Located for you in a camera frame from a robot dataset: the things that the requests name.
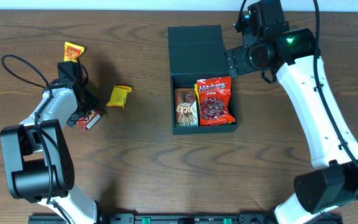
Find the red Hello Panda box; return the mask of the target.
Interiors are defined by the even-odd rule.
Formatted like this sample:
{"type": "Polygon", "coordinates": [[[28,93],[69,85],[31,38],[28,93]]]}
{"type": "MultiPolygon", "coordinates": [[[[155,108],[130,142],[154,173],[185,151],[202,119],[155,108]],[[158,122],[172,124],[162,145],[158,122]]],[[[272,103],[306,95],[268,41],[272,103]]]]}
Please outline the red Hello Panda box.
{"type": "Polygon", "coordinates": [[[91,129],[103,116],[99,110],[91,110],[81,117],[76,123],[84,130],[91,129]]]}

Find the small yellow candy packet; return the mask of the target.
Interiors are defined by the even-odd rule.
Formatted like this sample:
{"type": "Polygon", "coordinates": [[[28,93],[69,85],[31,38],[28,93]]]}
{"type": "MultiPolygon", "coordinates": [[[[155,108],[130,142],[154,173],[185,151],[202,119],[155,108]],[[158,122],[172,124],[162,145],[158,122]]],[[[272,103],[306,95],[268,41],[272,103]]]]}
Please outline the small yellow candy packet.
{"type": "Polygon", "coordinates": [[[118,106],[124,108],[127,96],[132,91],[132,88],[124,85],[114,85],[107,107],[118,106]]]}

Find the red Hacks candy bag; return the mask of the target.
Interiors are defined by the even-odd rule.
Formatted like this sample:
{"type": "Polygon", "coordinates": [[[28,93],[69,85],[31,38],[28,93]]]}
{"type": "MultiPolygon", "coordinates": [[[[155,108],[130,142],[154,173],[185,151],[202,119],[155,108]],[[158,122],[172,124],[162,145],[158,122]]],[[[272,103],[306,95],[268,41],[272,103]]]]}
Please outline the red Hacks candy bag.
{"type": "Polygon", "coordinates": [[[231,77],[216,77],[196,81],[200,98],[200,125],[218,126],[235,122],[228,105],[231,98],[231,77]]]}

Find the yellow orange snack packet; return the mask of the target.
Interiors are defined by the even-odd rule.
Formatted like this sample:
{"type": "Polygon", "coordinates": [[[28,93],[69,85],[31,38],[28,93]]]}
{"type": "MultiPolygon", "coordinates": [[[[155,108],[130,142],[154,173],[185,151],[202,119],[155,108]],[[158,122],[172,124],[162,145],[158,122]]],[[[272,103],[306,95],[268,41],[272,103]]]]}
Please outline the yellow orange snack packet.
{"type": "Polygon", "coordinates": [[[65,62],[77,62],[80,55],[85,51],[85,47],[70,42],[65,42],[65,62]]]}

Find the brown Pocky box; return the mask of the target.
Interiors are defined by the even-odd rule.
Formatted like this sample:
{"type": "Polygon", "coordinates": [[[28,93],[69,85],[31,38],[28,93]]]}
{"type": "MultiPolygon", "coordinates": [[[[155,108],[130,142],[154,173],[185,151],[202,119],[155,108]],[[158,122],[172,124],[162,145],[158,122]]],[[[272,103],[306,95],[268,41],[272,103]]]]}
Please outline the brown Pocky box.
{"type": "Polygon", "coordinates": [[[174,90],[175,126],[198,126],[197,99],[194,88],[174,90]]]}

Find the large yellow snack bag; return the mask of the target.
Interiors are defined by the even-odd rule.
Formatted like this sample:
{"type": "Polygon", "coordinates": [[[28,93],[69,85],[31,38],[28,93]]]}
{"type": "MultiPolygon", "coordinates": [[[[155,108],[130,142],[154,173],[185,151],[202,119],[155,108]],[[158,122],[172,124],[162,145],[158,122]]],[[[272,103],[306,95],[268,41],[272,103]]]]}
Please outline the large yellow snack bag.
{"type": "Polygon", "coordinates": [[[199,92],[198,92],[197,83],[194,84],[194,89],[195,89],[195,95],[196,95],[196,100],[197,100],[198,106],[200,106],[200,98],[199,98],[199,92]]]}

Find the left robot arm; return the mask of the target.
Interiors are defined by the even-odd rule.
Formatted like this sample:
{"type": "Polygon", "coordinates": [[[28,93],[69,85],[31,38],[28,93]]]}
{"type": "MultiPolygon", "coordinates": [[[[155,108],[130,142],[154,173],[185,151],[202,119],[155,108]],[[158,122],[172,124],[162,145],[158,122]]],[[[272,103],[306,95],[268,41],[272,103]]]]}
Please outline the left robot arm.
{"type": "Polygon", "coordinates": [[[63,130],[88,102],[84,84],[54,80],[28,118],[0,133],[7,187],[14,199],[53,210],[65,223],[102,223],[98,204],[75,185],[63,130]]]}

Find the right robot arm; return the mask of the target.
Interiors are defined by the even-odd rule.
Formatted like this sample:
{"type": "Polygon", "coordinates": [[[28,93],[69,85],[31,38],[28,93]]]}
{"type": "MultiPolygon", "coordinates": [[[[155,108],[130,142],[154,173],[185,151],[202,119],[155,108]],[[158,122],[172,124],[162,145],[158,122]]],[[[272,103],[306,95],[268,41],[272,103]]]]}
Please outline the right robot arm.
{"type": "Polygon", "coordinates": [[[265,223],[312,223],[358,200],[358,142],[327,81],[320,29],[290,29],[280,1],[243,3],[234,28],[243,44],[226,52],[231,75],[270,72],[289,96],[306,136],[313,172],[295,177],[294,194],[265,223]]]}

